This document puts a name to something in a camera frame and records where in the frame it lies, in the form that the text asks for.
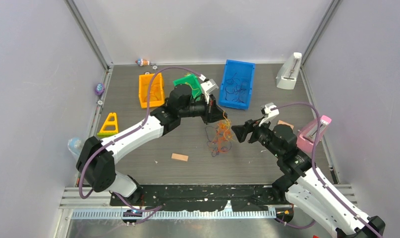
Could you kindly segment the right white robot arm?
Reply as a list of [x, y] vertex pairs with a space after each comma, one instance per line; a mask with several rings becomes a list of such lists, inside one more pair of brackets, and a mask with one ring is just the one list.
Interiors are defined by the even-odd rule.
[[250, 119], [231, 129], [240, 143], [249, 135], [248, 143], [259, 142], [277, 158], [283, 176], [272, 183], [276, 202], [296, 205], [334, 238], [383, 236], [385, 222], [360, 210], [320, 174], [311, 158], [297, 147], [297, 137], [290, 126], [277, 124], [270, 129]]

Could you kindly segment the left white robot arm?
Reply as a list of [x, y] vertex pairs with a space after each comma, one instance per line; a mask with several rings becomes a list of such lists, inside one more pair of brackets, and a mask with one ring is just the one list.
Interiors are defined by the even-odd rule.
[[165, 103], [152, 110], [141, 122], [104, 139], [88, 138], [76, 164], [81, 181], [88, 182], [94, 192], [112, 191], [120, 194], [129, 205], [138, 204], [142, 197], [139, 185], [131, 176], [125, 176], [115, 168], [124, 156], [176, 129], [182, 118], [200, 117], [203, 123], [208, 124], [227, 117], [213, 95], [217, 85], [206, 81], [200, 86], [203, 93], [199, 100], [192, 98], [188, 85], [179, 84]]

